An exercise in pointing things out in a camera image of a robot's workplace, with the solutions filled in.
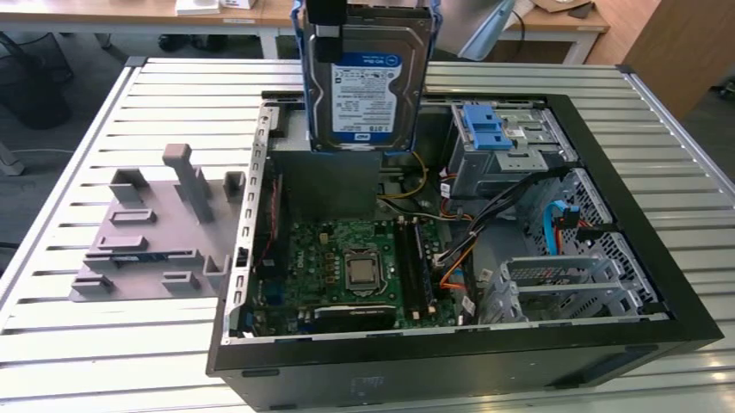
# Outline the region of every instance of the hard drive label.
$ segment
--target hard drive label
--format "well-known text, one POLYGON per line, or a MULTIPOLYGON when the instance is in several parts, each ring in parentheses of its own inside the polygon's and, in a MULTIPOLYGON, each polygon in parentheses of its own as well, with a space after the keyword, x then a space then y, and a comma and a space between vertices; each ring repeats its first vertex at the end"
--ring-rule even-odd
POLYGON ((395 124, 401 56, 347 52, 333 64, 333 130, 343 141, 381 142, 395 124))

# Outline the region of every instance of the ram slot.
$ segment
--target ram slot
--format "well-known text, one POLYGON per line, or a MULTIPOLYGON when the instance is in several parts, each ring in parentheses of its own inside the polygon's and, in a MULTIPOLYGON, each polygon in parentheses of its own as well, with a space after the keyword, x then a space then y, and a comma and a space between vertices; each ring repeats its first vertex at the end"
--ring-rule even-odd
POLYGON ((422 245, 425 245, 425 239, 422 237, 422 227, 421 225, 414 225, 417 247, 418 247, 418 258, 419 258, 419 271, 422 279, 422 290, 425 291, 425 303, 429 314, 437 312, 437 299, 434 298, 433 290, 433 273, 429 266, 430 253, 425 251, 422 245))
POLYGON ((421 245, 417 244, 415 224, 399 220, 393 226, 393 231, 403 291, 403 310, 409 319, 419 320, 422 314, 426 314, 426 302, 419 258, 421 245))

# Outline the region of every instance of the metal slatted surface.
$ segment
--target metal slatted surface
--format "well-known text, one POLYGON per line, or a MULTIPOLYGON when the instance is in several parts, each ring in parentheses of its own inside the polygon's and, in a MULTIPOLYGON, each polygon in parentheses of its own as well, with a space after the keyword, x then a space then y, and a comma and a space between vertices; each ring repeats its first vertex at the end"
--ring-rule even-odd
MULTIPOLYGON (((246 170, 261 92, 299 90, 301 83, 301 67, 287 61, 150 59, 126 69, 3 278, 0 403, 8 410, 245 411, 241 398, 203 373, 215 299, 80 305, 67 294, 113 198, 104 184, 115 169, 139 166, 147 179, 173 179, 162 149, 187 142, 206 176, 246 170)), ((558 411, 587 411, 590 404, 619 411, 633 400, 735 408, 731 391, 718 386, 735 382, 731 187, 646 90, 607 66, 458 63, 433 64, 427 87, 571 96, 726 338, 593 390, 394 408, 477 411, 497 403, 535 411, 530 401, 554 401, 558 411)))

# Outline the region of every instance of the table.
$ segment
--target table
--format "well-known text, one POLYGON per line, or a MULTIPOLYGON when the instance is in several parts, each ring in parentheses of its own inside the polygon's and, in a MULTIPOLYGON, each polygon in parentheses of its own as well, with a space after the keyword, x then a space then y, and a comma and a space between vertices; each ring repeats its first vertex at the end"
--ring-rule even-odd
MULTIPOLYGON (((263 57, 278 59, 277 37, 294 35, 294 0, 259 0, 254 9, 222 9, 218 15, 181 15, 177 0, 0 0, 0 30, 134 34, 257 34, 263 57)), ((582 64, 610 26, 597 11, 579 20, 537 8, 525 17, 529 41, 573 43, 566 64, 582 64)), ((501 36, 519 40, 515 25, 501 36)))
MULTIPOLYGON (((635 76, 613 66, 431 63, 427 88, 569 94, 726 338, 595 389, 365 407, 618 412, 735 408, 735 187, 635 76)), ((4 411, 243 412, 205 375, 217 299, 78 304, 71 281, 121 167, 174 179, 169 143, 205 175, 247 171, 261 92, 302 90, 294 61, 149 59, 126 67, 0 279, 4 411)))

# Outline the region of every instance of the cpu socket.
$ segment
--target cpu socket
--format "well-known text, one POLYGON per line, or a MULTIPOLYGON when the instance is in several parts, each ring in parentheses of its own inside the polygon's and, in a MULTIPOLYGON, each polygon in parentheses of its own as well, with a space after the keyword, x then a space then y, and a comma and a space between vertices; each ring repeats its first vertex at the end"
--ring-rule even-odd
POLYGON ((357 295, 370 295, 381 288, 381 253, 371 249, 345 251, 346 288, 357 295))

